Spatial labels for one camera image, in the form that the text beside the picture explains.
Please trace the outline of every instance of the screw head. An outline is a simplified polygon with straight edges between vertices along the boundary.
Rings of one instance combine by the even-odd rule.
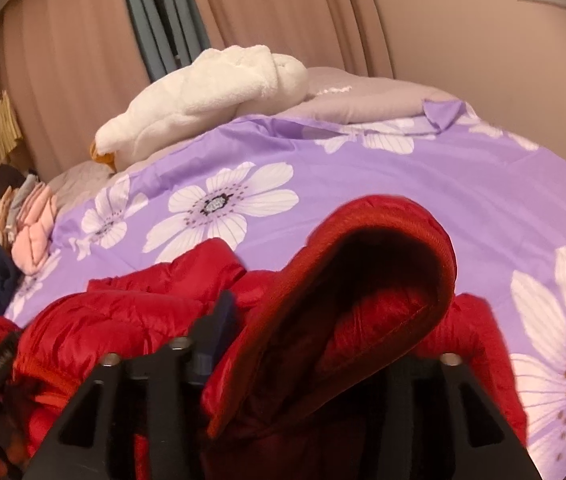
[[[192,339],[186,336],[175,337],[168,344],[172,350],[185,350],[192,346]]]
[[[452,353],[443,354],[441,355],[441,357],[439,357],[439,359],[442,362],[442,364],[447,366],[458,366],[463,363],[461,356],[458,354],[452,354]]]
[[[102,366],[116,366],[121,362],[121,358],[118,354],[105,354],[99,362]]]

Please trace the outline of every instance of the bed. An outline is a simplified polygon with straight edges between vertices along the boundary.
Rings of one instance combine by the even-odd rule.
[[[20,326],[90,279],[171,261],[208,237],[250,269],[276,270],[344,202],[419,202],[452,239],[456,291],[493,307],[543,479],[566,477],[566,162],[549,150],[460,102],[345,126],[248,116],[92,191],[62,211],[49,261],[14,297],[6,316]]]

